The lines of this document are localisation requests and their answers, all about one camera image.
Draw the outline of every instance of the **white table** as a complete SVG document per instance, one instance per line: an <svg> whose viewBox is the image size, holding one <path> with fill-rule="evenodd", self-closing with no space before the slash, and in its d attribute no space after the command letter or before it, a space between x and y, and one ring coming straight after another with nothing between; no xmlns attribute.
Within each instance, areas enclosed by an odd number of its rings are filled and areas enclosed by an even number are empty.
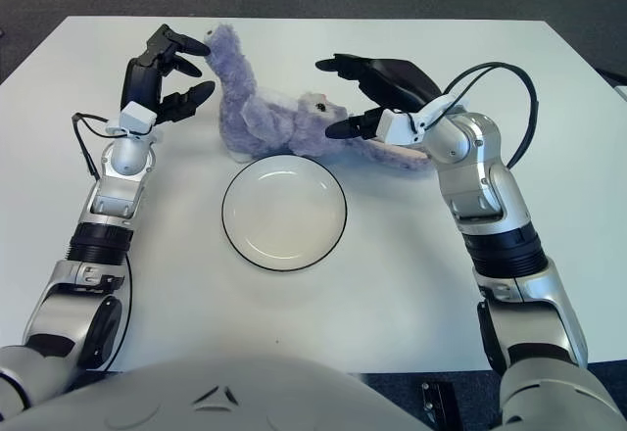
<svg viewBox="0 0 627 431"><path fill-rule="evenodd" d="M540 123L514 173L579 314L590 360L627 358L619 326L627 318L627 104L538 22L66 19L0 86L0 345L21 341L92 184L70 116L116 114L126 62L161 23L202 38L222 21L235 25L259 84L294 97L324 92L353 112L372 104L354 82L317 71L316 60L333 52L409 59L442 87L481 62L525 68L538 88ZM202 59L193 62L216 79ZM173 73L164 92L196 82ZM164 126L133 240L134 310L116 367L242 351L360 372L488 367L470 259L433 172L323 159L349 208L331 255L276 274L235 253L220 202L241 166L217 135L219 97L218 88L196 118ZM469 97L501 127L507 159L526 123L524 88L492 72ZM104 143L87 139L99 155Z"/></svg>

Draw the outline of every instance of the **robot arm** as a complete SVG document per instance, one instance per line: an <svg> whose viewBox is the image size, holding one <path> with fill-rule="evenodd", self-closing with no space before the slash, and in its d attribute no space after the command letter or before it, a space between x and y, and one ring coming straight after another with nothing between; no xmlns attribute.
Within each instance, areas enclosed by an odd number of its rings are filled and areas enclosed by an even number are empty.
<svg viewBox="0 0 627 431"><path fill-rule="evenodd" d="M484 297L477 308L479 324L488 361L505 375L504 424L532 417L536 425L555 422L555 407L572 413L557 417L568 422L591 409L603 409L600 414L610 420L616 413L620 417L603 385L585 369L584 334L516 181L501 160L497 126L468 112L455 95L440 94L426 102L420 91L432 86L422 78L424 73L406 72L403 77L382 73L386 61L336 55L316 64L342 77L348 70L349 79L369 88L378 82L387 90L385 100L375 99L380 108L333 124L326 134L421 144L431 157ZM404 70L412 69L417 68L407 62ZM421 81L411 94L407 82L417 77ZM396 90L395 83L400 83ZM622 429L622 417L618 422Z"/></svg>
<svg viewBox="0 0 627 431"><path fill-rule="evenodd" d="M165 24L147 45L128 63L120 116L107 122L115 139L103 152L102 175L86 159L96 182L68 254L55 265L25 329L24 344L0 349L0 418L63 393L81 370L98 368L111 355L122 312L115 293L125 279L123 262L156 164L152 145L161 140L155 126L193 116L215 88L207 81L160 103L162 77L171 70L201 74L176 53L205 56L210 51Z"/></svg>

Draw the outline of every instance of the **plush toy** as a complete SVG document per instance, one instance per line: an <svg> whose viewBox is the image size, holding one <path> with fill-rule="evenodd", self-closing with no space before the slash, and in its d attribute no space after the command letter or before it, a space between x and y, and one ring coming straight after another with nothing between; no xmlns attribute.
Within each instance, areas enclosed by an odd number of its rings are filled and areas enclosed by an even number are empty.
<svg viewBox="0 0 627 431"><path fill-rule="evenodd" d="M333 122L347 119L346 108L328 102L318 93L305 93L295 100L259 88L231 25L221 24L207 35L205 42L212 51L207 63L222 85L220 135L238 162L287 152L320 157L351 149L391 167L427 167L427 156L414 149L361 138L327 138L324 129Z"/></svg>

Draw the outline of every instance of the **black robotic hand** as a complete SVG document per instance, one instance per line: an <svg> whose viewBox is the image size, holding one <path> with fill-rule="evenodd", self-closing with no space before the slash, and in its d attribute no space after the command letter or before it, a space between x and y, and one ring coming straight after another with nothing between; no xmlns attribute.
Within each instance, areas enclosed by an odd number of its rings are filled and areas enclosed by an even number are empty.
<svg viewBox="0 0 627 431"><path fill-rule="evenodd" d="M128 62L121 93L121 109L134 101L157 113L156 124L194 116L196 109L212 95L216 84L204 81L182 95L172 93L162 102L162 79L171 71L178 70L190 76L202 75L196 66L178 56L179 52L208 56L211 51L202 42L178 34L163 24L146 42L146 51Z"/></svg>
<svg viewBox="0 0 627 431"><path fill-rule="evenodd" d="M417 113L427 103L442 95L438 85L409 61L368 59L349 54L334 54L333 57L316 62L315 66L321 71L337 72L347 80L357 80L360 90L379 105L379 108L331 124L325 132L329 138L371 139L376 135L384 109Z"/></svg>

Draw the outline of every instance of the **wire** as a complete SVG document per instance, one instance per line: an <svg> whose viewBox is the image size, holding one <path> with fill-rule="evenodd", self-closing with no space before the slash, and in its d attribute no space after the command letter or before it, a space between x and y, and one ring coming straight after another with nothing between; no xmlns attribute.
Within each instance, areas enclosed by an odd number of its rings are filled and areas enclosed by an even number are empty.
<svg viewBox="0 0 627 431"><path fill-rule="evenodd" d="M85 119L90 119L90 120L97 120L99 122L107 122L106 119L101 118L99 116L95 116L95 115L88 115L85 113L75 113L72 116L72 128L74 130L74 135L76 136L76 140L78 141L78 145L80 146L80 151L82 152L83 157L85 158L85 162L87 163L87 169L89 170L89 173L94 177L94 179L96 181L98 181L100 179L100 173L98 172L98 169L96 168L96 165L94 164L93 159L91 158L91 154L89 153L89 150L87 149L87 147L85 146L84 141L82 140L82 136L80 135L80 131L78 130L78 122L82 121L83 124L85 124L85 126L94 134L100 136L100 137L104 137L104 138L119 138L119 137L125 137L126 134L123 135L103 135L99 132L96 132L88 123ZM128 268L128 310L126 311L126 323L124 325L124 330L121 333L121 337L120 337L120 342L118 343L118 347L116 348L116 351L114 352L114 355L111 357L111 360L109 361L109 363L107 364L107 366L102 370L103 372L109 372L109 369L111 368L111 366L113 365L113 363L115 362L116 358L118 357L118 354L121 351L121 346L124 343L124 340L126 339L126 332L128 331L128 325L130 324L130 314L132 312L132 307L133 307L133 272L132 269L130 267L130 259L128 258L128 254L124 255L124 258L126 259L126 267Z"/></svg>
<svg viewBox="0 0 627 431"><path fill-rule="evenodd" d="M440 116L438 116L438 118L436 118L433 122L431 122L429 125L427 125L427 126L424 128L424 130L429 130L429 129L430 129L431 127L433 127L435 124L437 124L438 122L440 122L440 120L441 120L441 119L442 119L442 118L443 118L443 117L444 117L444 116L445 116L445 115L446 115L446 114L447 114L447 113L448 113L448 112L449 112L452 108L454 108L454 107L456 106L456 104L459 102L459 100L460 100L461 98L463 98L463 95L465 95L465 94L466 94L466 92L467 92L470 88L472 88L472 85L474 85L477 81L479 81L479 79L480 79L483 75L485 75L485 74L486 74L486 73L488 73L489 71L493 71L494 69L495 69L494 67L489 68L489 69L487 69L486 71L483 71L482 73L480 73L480 74L478 74L477 76L475 76L475 77L474 77L474 79L473 79L470 83L468 83L468 85L467 85L467 86L463 89L463 91L462 91L462 92L458 95L458 97L456 98L456 100L455 100L453 103L451 103L451 105L449 105L449 107L448 107L446 110L444 110L444 112L443 112ZM448 91L445 91L444 93L445 93L445 94L447 94L447 93L450 93L450 92L451 92L451 90L448 90Z"/></svg>
<svg viewBox="0 0 627 431"><path fill-rule="evenodd" d="M118 343L118 347L116 348L116 352L111 357L111 360L107 364L107 367L102 369L103 372L109 372L109 369L116 361L118 354L121 351L121 345L124 343L126 339L126 332L128 331L128 325L130 324L130 313L133 309L133 272L130 268L130 260L128 259L128 255L124 255L126 258L126 266L128 266L128 311L126 311L126 324L124 325L124 330L121 333L120 342Z"/></svg>
<svg viewBox="0 0 627 431"><path fill-rule="evenodd" d="M512 64L506 64L505 62L487 62L485 64L480 64L478 66L471 67L467 71L460 73L457 77L454 78L454 80L451 83L449 83L449 85L444 90L444 94L451 93L451 90L455 87L455 85L457 85L460 81L462 81L464 78L469 76L471 73L475 73L475 72L484 70L482 73L478 74L463 89L463 91L459 94L459 96L456 98L456 100L444 111L444 113L442 113L431 124L429 124L429 126L426 127L425 130L430 128L430 127L433 127L439 120L441 120L444 117L444 115L446 113L448 113L459 102L461 97L483 75L485 75L486 73L491 72L491 71L493 71L495 69L506 69L506 70L508 70L510 72L513 72L518 78L520 78L520 80L524 83L525 87L527 88L527 91L529 92L530 105L529 105L529 121L527 122L527 130L525 131L525 134L522 137L520 145L518 145L518 148L516 149L516 151L511 156L511 159L509 159L509 162L507 162L507 168L512 169L513 166L516 165L520 161L520 159L525 155L525 153L527 152L527 149L529 149L529 146L531 145L531 141L533 140L533 136L534 136L534 134L536 132L536 126L538 124L538 108L539 108L539 105L540 105L538 103L538 94L536 92L536 87L534 86L533 81L531 80L531 77L529 76L529 74L526 71L524 71L520 67L513 66Z"/></svg>

